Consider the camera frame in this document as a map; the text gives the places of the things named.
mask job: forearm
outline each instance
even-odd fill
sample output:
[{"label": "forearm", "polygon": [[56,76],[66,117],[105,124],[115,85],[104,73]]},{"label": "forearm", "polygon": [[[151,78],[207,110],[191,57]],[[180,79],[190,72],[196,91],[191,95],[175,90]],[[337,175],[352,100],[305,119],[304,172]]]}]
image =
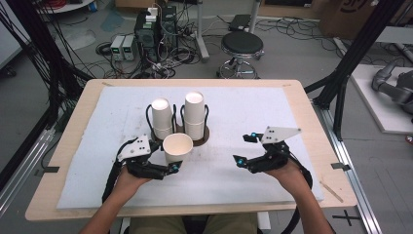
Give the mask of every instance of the forearm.
[{"label": "forearm", "polygon": [[319,207],[318,201],[310,189],[294,196],[294,199],[300,212],[304,233],[333,233],[322,209]]},{"label": "forearm", "polygon": [[108,199],[99,208],[99,210],[97,210],[88,224],[80,231],[80,233],[107,234],[119,210],[124,205],[124,202],[120,202],[109,196]]}]

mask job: stacked paper cups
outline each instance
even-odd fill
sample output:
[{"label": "stacked paper cups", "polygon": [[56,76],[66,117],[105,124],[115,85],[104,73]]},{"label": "stacked paper cups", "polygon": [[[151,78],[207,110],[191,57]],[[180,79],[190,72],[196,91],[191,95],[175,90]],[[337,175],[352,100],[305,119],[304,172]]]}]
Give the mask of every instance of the stacked paper cups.
[{"label": "stacked paper cups", "polygon": [[154,134],[165,139],[172,134],[172,110],[167,99],[160,97],[152,101],[152,119]]},{"label": "stacked paper cups", "polygon": [[204,136],[206,108],[204,96],[200,92],[190,92],[185,97],[184,125],[185,134],[192,140]]}]

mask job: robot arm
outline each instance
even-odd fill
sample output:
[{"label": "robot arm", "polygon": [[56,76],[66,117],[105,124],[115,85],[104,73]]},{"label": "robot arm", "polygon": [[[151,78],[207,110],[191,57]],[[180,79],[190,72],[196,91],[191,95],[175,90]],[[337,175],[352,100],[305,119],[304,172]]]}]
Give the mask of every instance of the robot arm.
[{"label": "robot arm", "polygon": [[[412,90],[409,89],[407,86],[397,85],[395,87],[387,83],[387,80],[392,76],[392,71],[394,68],[395,68],[395,61],[392,61],[386,67],[379,70],[373,78],[373,81],[371,83],[371,88],[374,91],[381,92],[389,96],[397,104],[401,104],[401,105],[408,104],[409,102],[412,101],[412,98],[413,98]],[[409,73],[411,72],[400,74],[398,79],[410,80],[410,82],[413,82],[413,77],[412,77],[413,73],[411,74]]]}]

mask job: black stool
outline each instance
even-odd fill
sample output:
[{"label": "black stool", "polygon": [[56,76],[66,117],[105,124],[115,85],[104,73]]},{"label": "black stool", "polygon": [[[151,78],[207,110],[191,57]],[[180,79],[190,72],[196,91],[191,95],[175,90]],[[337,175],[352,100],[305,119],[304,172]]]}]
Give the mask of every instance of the black stool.
[{"label": "black stool", "polygon": [[222,38],[221,49],[233,58],[222,64],[216,75],[225,79],[257,78],[255,68],[244,59],[260,59],[264,55],[263,48],[262,40],[252,33],[244,31],[228,33]]}]

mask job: metal pole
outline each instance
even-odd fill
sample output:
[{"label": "metal pole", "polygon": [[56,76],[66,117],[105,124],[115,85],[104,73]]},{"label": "metal pole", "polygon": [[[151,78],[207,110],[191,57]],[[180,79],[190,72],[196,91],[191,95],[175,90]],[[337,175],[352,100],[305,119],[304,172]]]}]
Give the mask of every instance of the metal pole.
[{"label": "metal pole", "polygon": [[206,43],[203,39],[203,1],[198,0],[198,29],[195,33],[195,39],[198,45],[198,50],[201,54],[202,62],[206,62],[209,59],[209,53],[207,52]]},{"label": "metal pole", "polygon": [[305,89],[306,92],[310,92],[324,86],[319,96],[314,99],[314,104],[321,108],[328,108],[329,104],[338,96],[333,129],[339,139],[341,139],[341,123],[347,82],[359,62],[375,43],[403,2],[404,0],[380,1],[334,72],[322,79],[321,82],[316,82]]},{"label": "metal pole", "polygon": [[252,6],[251,24],[249,26],[249,31],[248,31],[250,33],[254,33],[255,24],[257,23],[257,16],[258,16],[258,10],[259,10],[260,4],[261,4],[261,0],[255,0],[254,5]]}]

